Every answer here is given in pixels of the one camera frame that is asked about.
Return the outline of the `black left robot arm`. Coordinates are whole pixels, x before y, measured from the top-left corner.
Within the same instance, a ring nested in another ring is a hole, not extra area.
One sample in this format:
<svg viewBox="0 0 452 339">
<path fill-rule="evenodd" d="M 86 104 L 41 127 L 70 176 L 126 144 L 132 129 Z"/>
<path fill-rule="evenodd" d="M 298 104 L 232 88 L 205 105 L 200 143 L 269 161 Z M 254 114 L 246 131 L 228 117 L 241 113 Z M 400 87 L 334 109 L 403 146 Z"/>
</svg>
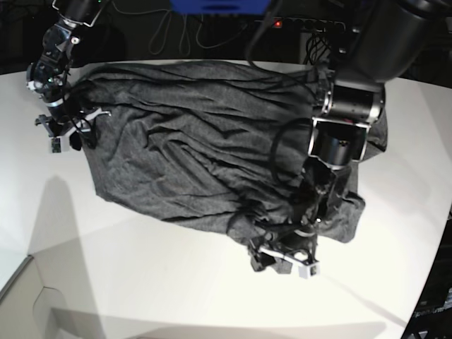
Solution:
<svg viewBox="0 0 452 339">
<path fill-rule="evenodd" d="M 385 110 L 385 84 L 408 69 L 450 8 L 450 1 L 375 1 L 345 60 L 319 76 L 312 117 L 295 119 L 278 131 L 269 157 L 274 179 L 276 152 L 286 131 L 309 131 L 307 158 L 289 218 L 280 224 L 256 223 L 262 233 L 247 244 L 256 272 L 288 266 L 311 278 L 319 273 L 319 237 L 339 242 L 354 237 L 365 203 L 348 184 L 352 165 L 364 158 L 369 132 Z"/>
</svg>

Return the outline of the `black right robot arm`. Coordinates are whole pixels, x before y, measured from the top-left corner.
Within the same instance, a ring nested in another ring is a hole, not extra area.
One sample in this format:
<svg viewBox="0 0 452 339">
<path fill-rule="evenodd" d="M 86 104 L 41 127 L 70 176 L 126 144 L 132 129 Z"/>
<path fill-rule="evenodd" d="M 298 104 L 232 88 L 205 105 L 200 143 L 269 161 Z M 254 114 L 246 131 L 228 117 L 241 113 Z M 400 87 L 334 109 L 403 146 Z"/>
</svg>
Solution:
<svg viewBox="0 0 452 339">
<path fill-rule="evenodd" d="M 100 108 L 84 110 L 71 94 L 68 81 L 73 48 L 82 40 L 78 31 L 93 27 L 108 4 L 108 1 L 52 2 L 58 20 L 45 32 L 40 58 L 26 72 L 27 88 L 39 95 L 49 112 L 39 115 L 35 125 L 45 128 L 51 153 L 62 153 L 67 147 L 96 148 L 96 118 L 110 114 Z"/>
</svg>

